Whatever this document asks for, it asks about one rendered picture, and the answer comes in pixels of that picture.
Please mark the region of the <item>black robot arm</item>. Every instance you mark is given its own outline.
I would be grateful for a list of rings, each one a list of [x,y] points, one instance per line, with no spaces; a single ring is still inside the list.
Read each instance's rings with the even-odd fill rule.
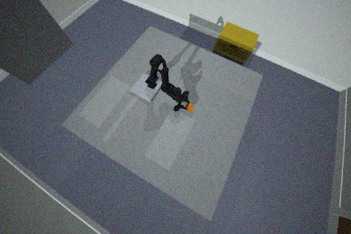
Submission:
[[[159,65],[163,64],[163,69],[159,69]],[[149,77],[145,80],[145,83],[148,84],[147,86],[151,89],[154,89],[157,85],[156,81],[159,79],[157,76],[157,72],[161,74],[162,84],[161,84],[161,91],[167,93],[172,99],[175,98],[177,95],[177,99],[179,101],[185,102],[187,97],[187,93],[184,92],[181,94],[181,89],[179,87],[175,87],[174,85],[170,84],[168,81],[168,68],[166,61],[160,54],[156,54],[152,59],[150,59],[151,65],[151,73]]]

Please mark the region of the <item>orange block with dark blue square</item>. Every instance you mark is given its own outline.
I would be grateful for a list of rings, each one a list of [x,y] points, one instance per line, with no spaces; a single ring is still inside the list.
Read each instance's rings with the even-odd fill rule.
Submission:
[[[194,108],[194,106],[191,103],[187,103],[185,107],[188,109],[188,112],[192,111]]]

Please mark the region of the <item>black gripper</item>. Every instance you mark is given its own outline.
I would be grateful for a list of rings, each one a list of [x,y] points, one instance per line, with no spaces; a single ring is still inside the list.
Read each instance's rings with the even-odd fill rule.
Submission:
[[[188,91],[185,91],[185,92],[187,93],[187,95],[189,94]],[[177,95],[177,96],[179,97],[179,95]],[[177,99],[177,96],[175,98],[173,98],[173,100],[175,100],[178,103],[177,105],[175,105],[174,111],[179,111],[179,109],[187,109],[186,107],[184,107],[184,105],[181,105],[182,102]],[[188,98],[186,99],[186,102],[190,103]]]

